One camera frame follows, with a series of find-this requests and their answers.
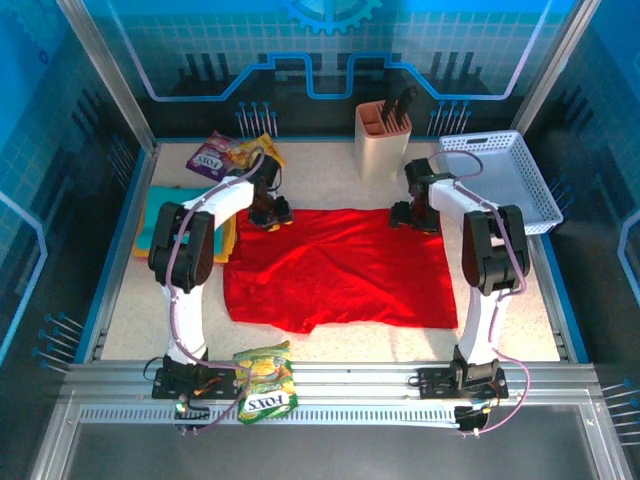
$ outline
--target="teal towel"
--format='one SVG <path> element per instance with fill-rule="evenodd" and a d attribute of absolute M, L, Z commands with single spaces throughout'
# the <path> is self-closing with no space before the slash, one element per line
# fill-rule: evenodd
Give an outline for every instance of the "teal towel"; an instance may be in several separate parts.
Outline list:
<path fill-rule="evenodd" d="M 192 200 L 198 195 L 202 195 L 209 188 L 174 188 L 174 187 L 151 187 L 147 197 L 147 206 L 144 214 L 144 224 L 142 231 L 136 240 L 136 246 L 140 250 L 149 250 L 153 231 L 156 227 L 160 207 L 166 202 L 183 203 Z M 218 227 L 213 236 L 214 254 L 222 253 L 222 226 Z"/>

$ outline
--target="knife block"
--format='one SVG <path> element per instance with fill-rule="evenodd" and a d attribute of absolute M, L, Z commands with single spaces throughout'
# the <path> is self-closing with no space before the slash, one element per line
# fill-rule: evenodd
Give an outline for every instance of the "knife block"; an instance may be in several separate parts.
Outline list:
<path fill-rule="evenodd" d="M 355 160 L 360 179 L 366 184 L 395 181 L 411 135 L 407 114 L 398 125 L 392 110 L 386 125 L 383 123 L 383 105 L 379 101 L 356 107 Z"/>

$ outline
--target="green snack bag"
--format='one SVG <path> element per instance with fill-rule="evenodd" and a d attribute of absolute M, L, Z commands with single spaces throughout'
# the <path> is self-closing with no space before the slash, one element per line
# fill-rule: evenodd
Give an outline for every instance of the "green snack bag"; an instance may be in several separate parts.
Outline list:
<path fill-rule="evenodd" d="M 282 418 L 298 406 L 289 342 L 236 353 L 233 361 L 251 369 L 249 387 L 238 404 L 238 420 L 249 425 L 263 418 Z M 240 389 L 247 373 L 236 370 Z"/>

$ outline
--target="table surface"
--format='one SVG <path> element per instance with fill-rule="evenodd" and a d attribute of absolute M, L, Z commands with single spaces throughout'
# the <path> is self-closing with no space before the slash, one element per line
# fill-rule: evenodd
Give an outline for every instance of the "table surface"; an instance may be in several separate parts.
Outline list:
<path fill-rule="evenodd" d="M 199 147 L 195 143 L 162 145 L 153 185 L 206 187 L 211 181 L 187 170 L 187 159 Z M 354 144 L 284 143 L 277 148 L 287 161 L 280 192 L 292 208 L 337 209 L 389 208 L 408 199 L 406 180 L 378 185 L 360 182 L 353 160 Z M 428 156 L 436 145 L 410 143 L 406 160 Z M 458 310 L 457 330 L 393 327 L 375 322 L 330 324 L 309 335 L 274 327 L 234 323 L 227 313 L 222 291 L 222 266 L 216 265 L 205 284 L 203 325 L 210 358 L 230 359 L 235 352 L 291 341 L 296 361 L 388 362 L 451 359 L 462 335 L 469 301 L 460 259 L 462 235 L 458 227 L 441 217 L 445 250 Z M 507 355 L 527 361 L 556 361 L 558 352 L 533 270 L 528 289 L 516 297 L 507 311 L 499 347 Z M 146 360 L 167 350 L 168 323 L 165 301 L 146 262 L 130 258 L 117 299 L 101 358 Z"/>

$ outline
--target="purple snack bag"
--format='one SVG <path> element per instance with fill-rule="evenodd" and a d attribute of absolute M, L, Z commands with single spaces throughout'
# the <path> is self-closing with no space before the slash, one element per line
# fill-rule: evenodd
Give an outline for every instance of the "purple snack bag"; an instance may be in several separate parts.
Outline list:
<path fill-rule="evenodd" d="M 240 142 L 233 138 L 213 132 L 187 161 L 186 166 L 191 171 L 219 182 L 230 170 L 237 168 L 227 150 L 238 145 Z"/>

